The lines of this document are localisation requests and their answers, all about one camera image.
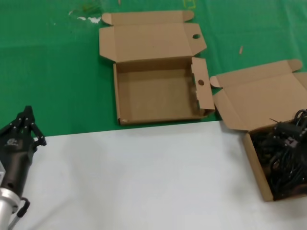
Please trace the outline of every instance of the empty cardboard box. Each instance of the empty cardboard box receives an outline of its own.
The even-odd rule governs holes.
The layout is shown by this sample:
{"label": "empty cardboard box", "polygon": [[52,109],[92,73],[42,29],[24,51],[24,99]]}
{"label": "empty cardboard box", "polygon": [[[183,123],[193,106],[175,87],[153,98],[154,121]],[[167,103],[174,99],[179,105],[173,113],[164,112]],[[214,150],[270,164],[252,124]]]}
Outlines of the empty cardboard box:
{"label": "empty cardboard box", "polygon": [[214,112],[206,48],[192,11],[105,13],[100,55],[115,61],[118,121],[122,125],[200,119]]}
{"label": "empty cardboard box", "polygon": [[291,121],[295,113],[307,108],[307,73],[300,60],[285,60],[241,69],[210,78],[213,87],[222,88],[213,96],[226,126],[244,130],[244,146],[265,201],[273,196],[258,160],[250,134],[276,123]]}

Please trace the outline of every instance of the white surface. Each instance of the white surface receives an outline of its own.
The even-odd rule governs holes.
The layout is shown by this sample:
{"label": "white surface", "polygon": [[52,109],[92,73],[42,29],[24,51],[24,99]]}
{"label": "white surface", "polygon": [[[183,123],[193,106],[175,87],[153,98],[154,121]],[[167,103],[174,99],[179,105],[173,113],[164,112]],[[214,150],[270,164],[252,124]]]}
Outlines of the white surface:
{"label": "white surface", "polygon": [[305,198],[265,203],[219,122],[47,138],[16,230],[302,230]]}

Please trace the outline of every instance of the cardboard box lid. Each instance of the cardboard box lid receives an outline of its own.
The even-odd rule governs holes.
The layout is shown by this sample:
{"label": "cardboard box lid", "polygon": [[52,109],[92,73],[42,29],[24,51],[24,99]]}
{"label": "cardboard box lid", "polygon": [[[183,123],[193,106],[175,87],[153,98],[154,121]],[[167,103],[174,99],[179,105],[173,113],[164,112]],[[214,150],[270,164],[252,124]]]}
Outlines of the cardboard box lid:
{"label": "cardboard box lid", "polygon": [[191,57],[207,46],[191,11],[107,13],[114,26],[99,30],[100,55],[116,62]]}
{"label": "cardboard box lid", "polygon": [[302,66],[284,60],[212,76],[211,85],[223,88],[213,100],[227,127],[251,131],[307,108],[307,73],[293,73]]}

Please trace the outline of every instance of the green mat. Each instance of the green mat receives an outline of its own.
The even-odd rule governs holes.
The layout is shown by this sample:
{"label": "green mat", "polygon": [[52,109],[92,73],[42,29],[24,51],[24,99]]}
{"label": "green mat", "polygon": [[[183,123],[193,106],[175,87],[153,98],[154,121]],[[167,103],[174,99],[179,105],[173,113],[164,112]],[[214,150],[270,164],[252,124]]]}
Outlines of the green mat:
{"label": "green mat", "polygon": [[32,105],[48,136],[121,129],[112,62],[98,53],[104,25],[78,17],[182,9],[201,25],[210,76],[282,59],[307,63],[306,0],[1,0],[0,127]]}

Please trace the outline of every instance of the sticker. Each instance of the sticker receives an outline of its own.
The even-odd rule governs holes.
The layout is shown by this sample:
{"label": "sticker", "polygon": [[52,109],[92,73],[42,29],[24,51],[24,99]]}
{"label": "sticker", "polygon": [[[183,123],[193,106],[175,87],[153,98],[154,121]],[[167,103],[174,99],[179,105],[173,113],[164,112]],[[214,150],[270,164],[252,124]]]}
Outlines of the sticker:
{"label": "sticker", "polygon": [[184,7],[187,9],[195,9],[195,0],[183,0]]}

